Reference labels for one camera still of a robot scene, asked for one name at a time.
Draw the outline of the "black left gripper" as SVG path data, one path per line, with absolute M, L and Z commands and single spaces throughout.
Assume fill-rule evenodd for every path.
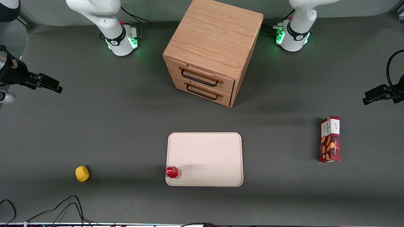
M 393 103 L 397 104 L 404 100 L 404 75 L 401 76 L 397 83 L 397 89 L 389 90 L 385 84 L 379 85 L 369 91 L 365 92 L 365 98 L 362 99 L 364 105 L 373 102 L 392 99 Z

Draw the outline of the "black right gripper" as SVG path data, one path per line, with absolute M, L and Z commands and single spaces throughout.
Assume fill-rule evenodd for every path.
M 45 74 L 28 73 L 25 63 L 16 59 L 7 49 L 1 45 L 1 75 L 2 86 L 18 84 L 30 89 L 45 88 L 62 93 L 60 82 Z

